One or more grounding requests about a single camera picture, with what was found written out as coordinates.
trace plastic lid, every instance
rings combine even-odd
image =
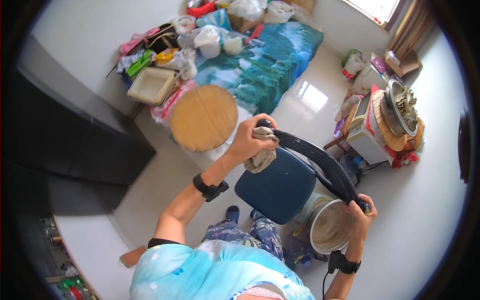
[[[312,265],[312,260],[308,255],[303,256],[302,259],[300,259],[300,262],[306,268]]]

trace blue bedsheet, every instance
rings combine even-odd
[[[307,69],[324,34],[296,21],[264,24],[259,40],[245,45],[239,55],[198,62],[195,81],[228,89],[239,105],[255,105],[255,114],[270,114],[283,94]]]

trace curtain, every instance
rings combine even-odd
[[[432,23],[432,17],[424,1],[413,0],[388,49],[402,60],[429,31]]]

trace window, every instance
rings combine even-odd
[[[405,0],[343,0],[389,31]]]

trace dried leaves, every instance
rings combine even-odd
[[[417,99],[413,97],[412,89],[408,85],[401,87],[395,94],[395,103],[408,129],[414,131],[417,127],[417,111],[414,108]]]

